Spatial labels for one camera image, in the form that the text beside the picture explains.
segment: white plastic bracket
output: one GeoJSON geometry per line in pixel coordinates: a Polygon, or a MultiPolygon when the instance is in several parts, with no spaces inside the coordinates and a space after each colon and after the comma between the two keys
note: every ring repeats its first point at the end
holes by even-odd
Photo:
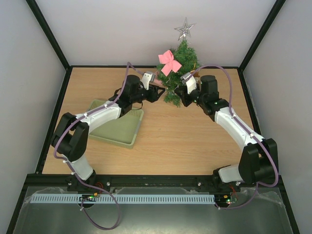
{"type": "Polygon", "coordinates": [[[155,79],[155,74],[153,72],[145,72],[142,79],[141,79],[141,82],[143,83],[144,85],[144,88],[146,90],[149,89],[149,84],[150,82],[153,82],[155,79]]]}
{"type": "Polygon", "coordinates": [[[86,116],[81,120],[81,122],[85,122],[89,125],[89,133],[92,132],[94,129],[98,128],[102,124],[117,119],[120,116],[121,108],[118,106],[118,104],[114,103],[110,107],[107,108],[107,105],[111,103],[111,101],[107,101],[102,106],[105,107],[102,110],[96,111],[92,114],[87,114],[87,116],[84,114],[78,114],[76,115],[76,118],[80,118],[81,116],[86,116]]]}
{"type": "Polygon", "coordinates": [[[256,137],[259,141],[262,141],[264,138],[263,136],[256,133],[253,129],[251,129],[242,119],[234,112],[234,109],[232,108],[232,112],[235,115],[235,118],[237,118],[251,133],[247,133],[231,116],[229,107],[221,108],[219,111],[215,113],[214,119],[217,124],[221,125],[229,134],[230,136],[235,140],[235,142],[238,144],[241,151],[244,149],[244,147],[251,143],[251,144],[257,144],[257,142],[253,139],[253,137],[256,137]]]}
{"type": "Polygon", "coordinates": [[[181,80],[183,84],[186,84],[187,86],[187,93],[190,94],[194,89],[197,88],[196,80],[193,76],[191,76],[191,73],[188,72],[181,76],[181,80]]]}

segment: miniature christmas tree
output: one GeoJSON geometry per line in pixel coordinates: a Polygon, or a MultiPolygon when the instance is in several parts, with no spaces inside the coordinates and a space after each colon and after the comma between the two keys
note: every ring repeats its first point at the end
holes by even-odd
{"type": "Polygon", "coordinates": [[[180,77],[188,72],[198,68],[197,55],[194,48],[188,46],[187,40],[183,39],[177,49],[170,49],[174,56],[174,60],[178,61],[182,66],[177,72],[171,71],[167,76],[161,71],[165,64],[157,66],[157,79],[162,82],[166,88],[165,102],[171,102],[177,107],[180,107],[180,97],[175,94],[175,88],[182,86],[180,77]]]}

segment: tree topper star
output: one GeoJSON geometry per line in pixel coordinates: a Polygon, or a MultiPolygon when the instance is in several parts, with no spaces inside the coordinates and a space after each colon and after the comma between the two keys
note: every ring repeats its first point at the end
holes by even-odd
{"type": "Polygon", "coordinates": [[[190,29],[194,26],[195,24],[192,23],[192,24],[188,24],[187,23],[187,18],[185,18],[185,21],[183,23],[183,26],[182,27],[178,27],[178,28],[175,28],[175,30],[179,31],[180,32],[180,36],[179,36],[179,39],[178,40],[184,40],[186,38],[186,36],[189,36],[191,37],[191,33],[190,33],[190,29]]]}

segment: purple cable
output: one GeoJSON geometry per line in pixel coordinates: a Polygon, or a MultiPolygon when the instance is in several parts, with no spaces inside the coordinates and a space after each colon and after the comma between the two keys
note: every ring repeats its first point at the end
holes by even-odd
{"type": "MultiPolygon", "coordinates": [[[[200,66],[198,67],[195,71],[192,72],[192,74],[186,79],[186,81],[188,81],[196,72],[198,72],[199,70],[201,70],[202,68],[205,68],[205,67],[217,67],[219,69],[221,69],[226,77],[228,78],[229,80],[229,84],[230,84],[230,98],[229,98],[229,111],[230,111],[230,114],[232,116],[232,118],[236,121],[236,123],[238,123],[248,134],[252,134],[252,132],[250,132],[246,127],[245,125],[240,122],[235,116],[234,116],[234,113],[232,111],[232,94],[233,94],[233,87],[232,87],[232,81],[231,81],[231,77],[229,75],[229,73],[221,66],[219,65],[216,65],[216,64],[209,64],[209,65],[204,65],[204,66],[200,66]]],[[[247,204],[249,204],[253,198],[255,197],[256,193],[257,193],[257,190],[258,190],[258,185],[261,184],[263,186],[266,186],[266,187],[274,187],[277,183],[278,183],[278,171],[277,171],[277,167],[270,155],[270,153],[268,152],[268,150],[264,147],[264,145],[262,144],[262,142],[260,140],[258,140],[258,138],[256,138],[255,136],[252,136],[252,138],[260,145],[260,147],[262,148],[262,150],[264,151],[264,153],[267,155],[272,167],[273,167],[273,170],[274,170],[274,175],[275,175],[275,181],[273,184],[266,184],[266,183],[263,183],[263,182],[257,182],[256,183],[256,186],[255,186],[255,192],[253,194],[253,196],[244,204],[242,205],[239,205],[239,206],[236,206],[236,207],[228,207],[228,208],[221,208],[223,210],[231,210],[231,209],[237,209],[237,208],[241,208],[247,204]]]]}
{"type": "MultiPolygon", "coordinates": [[[[108,107],[110,107],[111,105],[113,105],[113,104],[115,104],[115,103],[117,102],[117,100],[120,98],[120,96],[121,96],[121,94],[122,94],[122,92],[123,92],[123,90],[124,90],[124,88],[125,88],[126,80],[127,80],[127,76],[128,76],[128,72],[129,72],[129,66],[132,67],[132,68],[133,68],[136,72],[138,72],[139,74],[141,74],[141,75],[144,74],[143,72],[137,70],[130,62],[128,62],[128,63],[127,63],[127,68],[126,68],[125,79],[124,79],[124,81],[123,81],[123,84],[122,84],[122,87],[121,87],[121,91],[120,91],[120,93],[117,95],[117,97],[115,98],[115,100],[112,101],[111,103],[109,103],[109,104],[106,105],[106,106],[102,105],[102,106],[100,106],[100,107],[98,107],[98,108],[95,108],[95,109],[93,109],[93,110],[87,112],[88,115],[90,115],[90,114],[92,114],[92,113],[94,113],[94,112],[96,112],[96,111],[99,111],[99,110],[108,108],[108,107]]],[[[77,175],[77,173],[75,172],[75,169],[72,167],[72,165],[70,165],[70,163],[68,162],[68,159],[67,159],[66,157],[59,157],[59,156],[57,156],[57,152],[58,152],[59,145],[60,145],[60,143],[62,142],[62,140],[64,139],[64,137],[66,136],[66,134],[70,131],[70,129],[72,129],[72,128],[73,128],[79,121],[81,121],[83,118],[85,118],[85,116],[81,116],[81,117],[79,117],[78,119],[76,119],[76,120],[75,120],[73,123],[71,123],[70,126],[64,131],[64,133],[60,136],[58,142],[57,142],[56,145],[55,145],[53,155],[54,155],[54,157],[57,158],[57,159],[63,159],[63,160],[65,160],[65,162],[66,162],[66,164],[68,165],[68,167],[70,168],[70,170],[75,174],[77,180],[78,180],[82,185],[84,185],[84,186],[86,186],[86,187],[89,187],[89,188],[93,188],[93,189],[100,190],[100,191],[102,191],[102,192],[104,192],[104,193],[106,193],[106,194],[108,194],[109,196],[112,197],[112,199],[114,200],[114,202],[115,202],[116,205],[117,205],[117,209],[118,209],[118,218],[117,218],[116,223],[115,223],[112,227],[110,227],[110,228],[104,228],[104,227],[102,227],[102,226],[96,224],[96,223],[90,218],[90,216],[87,214],[87,212],[83,209],[84,213],[87,215],[87,218],[89,219],[89,221],[90,221],[95,227],[97,227],[97,228],[99,228],[99,229],[101,229],[101,230],[112,230],[112,229],[114,229],[115,227],[118,226],[118,224],[119,224],[119,222],[120,222],[120,218],[121,218],[120,206],[119,206],[117,200],[115,199],[115,197],[114,197],[110,192],[108,192],[108,191],[106,191],[106,190],[104,190],[104,189],[102,189],[102,188],[99,188],[99,187],[96,187],[96,186],[93,186],[93,185],[84,183],[84,182],[82,181],[82,179],[77,175]]]]}

